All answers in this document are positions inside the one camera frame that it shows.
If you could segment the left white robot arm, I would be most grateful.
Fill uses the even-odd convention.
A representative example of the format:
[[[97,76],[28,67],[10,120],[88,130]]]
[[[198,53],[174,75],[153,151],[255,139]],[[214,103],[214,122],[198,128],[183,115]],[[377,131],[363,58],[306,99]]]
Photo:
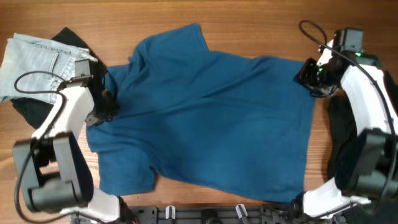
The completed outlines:
[[[89,59],[75,62],[75,75],[53,91],[56,102],[30,139],[12,149],[17,169],[14,204],[18,215],[23,200],[31,212],[83,217],[92,223],[125,221],[122,200],[96,188],[78,145],[84,125],[111,121],[118,105],[105,88],[106,67]]]

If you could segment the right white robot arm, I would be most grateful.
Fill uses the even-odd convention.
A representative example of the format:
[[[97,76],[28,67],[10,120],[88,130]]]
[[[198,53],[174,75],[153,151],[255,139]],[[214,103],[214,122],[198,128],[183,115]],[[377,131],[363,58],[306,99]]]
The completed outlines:
[[[337,30],[320,42],[321,57],[308,58],[297,81],[316,98],[338,89],[348,97],[357,138],[321,187],[301,196],[306,221],[330,219],[353,207],[397,200],[397,95],[377,56],[362,48],[363,31]]]

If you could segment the blue t-shirt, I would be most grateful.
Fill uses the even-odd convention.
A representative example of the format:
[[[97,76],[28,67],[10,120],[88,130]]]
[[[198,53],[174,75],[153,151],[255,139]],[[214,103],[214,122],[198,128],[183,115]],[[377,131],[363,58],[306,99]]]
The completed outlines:
[[[108,68],[119,109],[86,130],[100,189],[154,189],[156,175],[258,200],[304,189],[314,99],[302,62],[211,51],[198,24],[153,35]]]

